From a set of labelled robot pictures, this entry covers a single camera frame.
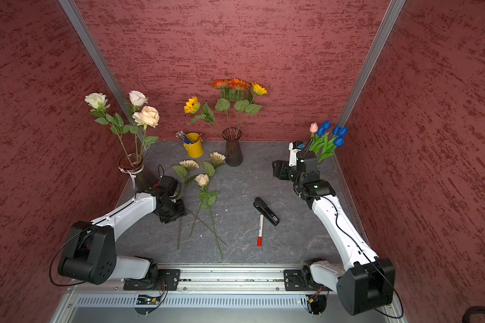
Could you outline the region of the orange gerbera flower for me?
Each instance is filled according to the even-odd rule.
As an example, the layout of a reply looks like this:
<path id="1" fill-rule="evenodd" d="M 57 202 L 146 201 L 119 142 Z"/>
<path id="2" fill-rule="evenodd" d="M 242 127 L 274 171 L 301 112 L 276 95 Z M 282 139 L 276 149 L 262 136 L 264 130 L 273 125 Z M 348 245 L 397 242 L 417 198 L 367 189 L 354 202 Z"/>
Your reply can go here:
<path id="1" fill-rule="evenodd" d="M 237 103 L 245 99 L 245 94 L 250 88 L 250 84 L 242 79 L 233 78 L 228 81 L 230 96 Z"/>
<path id="2" fill-rule="evenodd" d="M 230 102 L 229 102 L 229 94 L 230 94 L 230 87 L 232 85 L 232 82 L 228 79 L 218 79 L 213 82 L 212 87 L 216 90 L 219 90 L 221 93 L 221 104 L 216 105 L 216 110 L 222 111 L 225 113 L 226 118 L 227 118 L 227 123 L 228 126 L 231 126 L 230 122 Z"/>

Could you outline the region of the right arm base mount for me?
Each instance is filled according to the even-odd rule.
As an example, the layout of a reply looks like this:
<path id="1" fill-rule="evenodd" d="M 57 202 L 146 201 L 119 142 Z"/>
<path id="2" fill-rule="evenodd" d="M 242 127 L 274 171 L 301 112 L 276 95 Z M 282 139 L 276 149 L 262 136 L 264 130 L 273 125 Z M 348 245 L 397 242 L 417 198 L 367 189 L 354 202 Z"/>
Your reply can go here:
<path id="1" fill-rule="evenodd" d="M 304 280 L 302 270 L 284 270 L 284 288 L 287 292 L 308 292 L 312 288 Z"/>

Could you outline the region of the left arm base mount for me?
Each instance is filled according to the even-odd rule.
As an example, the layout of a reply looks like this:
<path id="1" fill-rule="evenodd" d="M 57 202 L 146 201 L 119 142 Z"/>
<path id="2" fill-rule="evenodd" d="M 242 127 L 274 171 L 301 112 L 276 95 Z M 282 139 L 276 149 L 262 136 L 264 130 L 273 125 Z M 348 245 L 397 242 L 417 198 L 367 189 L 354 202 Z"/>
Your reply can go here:
<path id="1" fill-rule="evenodd" d="M 144 279 L 126 279 L 123 290 L 137 292 L 174 292 L 177 290 L 180 275 L 181 270 L 179 269 L 157 269 L 150 271 Z"/>

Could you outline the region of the yellow sunflower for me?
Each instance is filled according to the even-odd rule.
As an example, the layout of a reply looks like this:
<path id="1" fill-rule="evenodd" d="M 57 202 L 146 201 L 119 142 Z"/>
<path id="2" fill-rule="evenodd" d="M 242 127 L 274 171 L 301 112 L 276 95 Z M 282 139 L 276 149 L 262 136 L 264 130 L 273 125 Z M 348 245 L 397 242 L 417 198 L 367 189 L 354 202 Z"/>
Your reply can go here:
<path id="1" fill-rule="evenodd" d="M 192 119 L 190 124 L 203 121 L 209 125 L 215 125 L 215 116 L 208 103 L 201 104 L 198 97 L 193 96 L 188 99 L 184 106 L 184 112 L 187 115 L 191 115 Z"/>
<path id="2" fill-rule="evenodd" d="M 262 109 L 262 105 L 259 105 L 256 100 L 258 97 L 265 96 L 267 93 L 268 91 L 258 83 L 251 84 L 248 92 L 249 105 L 245 107 L 247 115 L 255 115 Z"/>

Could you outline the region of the pale pink rose flower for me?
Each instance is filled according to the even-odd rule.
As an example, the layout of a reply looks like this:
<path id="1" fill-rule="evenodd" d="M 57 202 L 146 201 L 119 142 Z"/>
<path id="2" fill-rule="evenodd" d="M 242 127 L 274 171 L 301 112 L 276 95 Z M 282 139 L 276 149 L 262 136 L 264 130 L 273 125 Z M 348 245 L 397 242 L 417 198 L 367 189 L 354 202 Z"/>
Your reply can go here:
<path id="1" fill-rule="evenodd" d="M 136 157 L 137 161 L 141 162 L 146 150 L 159 140 L 157 136 L 148 136 L 148 127 L 156 128 L 158 126 L 160 114 L 151 106 L 133 105 L 131 111 L 136 125 L 130 126 L 129 132 L 135 135 Z"/>

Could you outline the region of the white rose flower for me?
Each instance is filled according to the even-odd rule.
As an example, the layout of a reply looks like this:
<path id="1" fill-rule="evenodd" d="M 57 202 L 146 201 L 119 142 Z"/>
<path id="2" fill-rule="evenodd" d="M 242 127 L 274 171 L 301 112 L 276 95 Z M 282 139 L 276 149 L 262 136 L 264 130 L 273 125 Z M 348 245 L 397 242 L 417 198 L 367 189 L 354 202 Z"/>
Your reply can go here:
<path id="1" fill-rule="evenodd" d="M 123 136 L 130 132 L 131 126 L 125 123 L 119 113 L 109 113 L 110 104 L 105 94 L 94 92 L 85 96 L 84 101 L 90 107 L 89 113 L 95 117 L 95 122 L 109 127 L 111 133 L 118 138 L 125 155 L 128 157 L 129 154 Z"/>

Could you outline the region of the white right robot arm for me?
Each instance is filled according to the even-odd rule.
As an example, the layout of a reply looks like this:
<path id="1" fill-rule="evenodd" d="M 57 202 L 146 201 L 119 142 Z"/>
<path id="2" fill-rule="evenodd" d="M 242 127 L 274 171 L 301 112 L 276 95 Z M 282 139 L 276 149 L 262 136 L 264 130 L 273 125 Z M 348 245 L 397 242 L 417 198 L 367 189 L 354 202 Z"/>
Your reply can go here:
<path id="1" fill-rule="evenodd" d="M 327 261 L 310 264 L 312 281 L 336 292 L 351 315 L 391 304 L 396 291 L 395 267 L 361 238 L 335 190 L 321 179 L 315 154 L 293 149 L 288 161 L 276 160 L 272 168 L 274 177 L 293 183 L 295 193 L 320 219 L 342 259 L 342 267 Z"/>

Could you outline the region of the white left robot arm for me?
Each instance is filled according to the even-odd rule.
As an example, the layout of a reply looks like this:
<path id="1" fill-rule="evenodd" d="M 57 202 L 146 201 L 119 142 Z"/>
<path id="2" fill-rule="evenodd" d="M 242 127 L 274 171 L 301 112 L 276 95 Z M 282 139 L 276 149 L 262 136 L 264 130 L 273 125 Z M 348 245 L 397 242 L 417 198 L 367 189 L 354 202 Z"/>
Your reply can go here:
<path id="1" fill-rule="evenodd" d="M 181 198 L 181 182 L 162 176 L 152 187 L 138 191 L 126 203 L 91 222 L 76 222 L 61 247 L 57 272 L 94 285 L 124 280 L 126 290 L 164 287 L 156 261 L 144 257 L 121 257 L 117 240 L 140 219 L 155 215 L 173 222 L 187 215 Z"/>

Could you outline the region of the blue tulip flower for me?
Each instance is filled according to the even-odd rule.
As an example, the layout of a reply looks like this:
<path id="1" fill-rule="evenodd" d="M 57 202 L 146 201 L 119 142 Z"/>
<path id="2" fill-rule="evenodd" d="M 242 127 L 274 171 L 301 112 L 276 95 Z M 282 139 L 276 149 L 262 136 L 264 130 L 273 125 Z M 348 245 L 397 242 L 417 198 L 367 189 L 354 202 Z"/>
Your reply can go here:
<path id="1" fill-rule="evenodd" d="M 313 143 L 310 150 L 315 154 L 318 154 L 324 147 L 327 139 L 326 129 L 324 126 L 320 126 L 315 134 Z"/>
<path id="2" fill-rule="evenodd" d="M 328 144 L 332 145 L 332 144 L 334 143 L 334 141 L 335 141 L 336 139 L 338 139 L 338 138 L 339 138 L 339 131 L 340 131 L 340 130 L 341 130 L 341 126 L 336 125 L 336 126 L 334 127 L 334 129 L 333 129 L 333 130 L 332 130 L 332 132 L 331 132 L 332 137 L 331 137 L 331 139 L 328 141 Z"/>
<path id="3" fill-rule="evenodd" d="M 330 128 L 331 128 L 331 121 L 326 121 L 322 124 L 322 126 L 319 127 L 317 134 L 320 140 L 324 141 L 327 139 L 327 134 L 329 133 Z"/>
<path id="4" fill-rule="evenodd" d="M 348 134 L 348 128 L 342 127 L 339 131 L 339 138 L 344 138 Z"/>
<path id="5" fill-rule="evenodd" d="M 317 161 L 318 164 L 321 164 L 324 160 L 327 160 L 329 157 L 333 156 L 336 148 L 341 147 L 343 144 L 343 137 L 336 137 L 335 139 L 331 139 L 327 143 L 323 144 L 323 147 L 321 148 L 321 155 Z"/>

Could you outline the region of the pink tulip bud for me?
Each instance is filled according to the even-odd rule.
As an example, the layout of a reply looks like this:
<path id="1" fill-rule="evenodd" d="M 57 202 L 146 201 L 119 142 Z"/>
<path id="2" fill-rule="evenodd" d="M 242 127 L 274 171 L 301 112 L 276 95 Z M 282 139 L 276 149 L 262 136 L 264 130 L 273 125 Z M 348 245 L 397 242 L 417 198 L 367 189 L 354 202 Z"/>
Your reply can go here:
<path id="1" fill-rule="evenodd" d="M 318 124 L 316 122 L 313 122 L 310 126 L 310 132 L 311 132 L 311 138 L 309 140 L 309 149 L 313 149 L 313 145 L 315 141 L 317 140 L 317 132 L 319 130 Z"/>

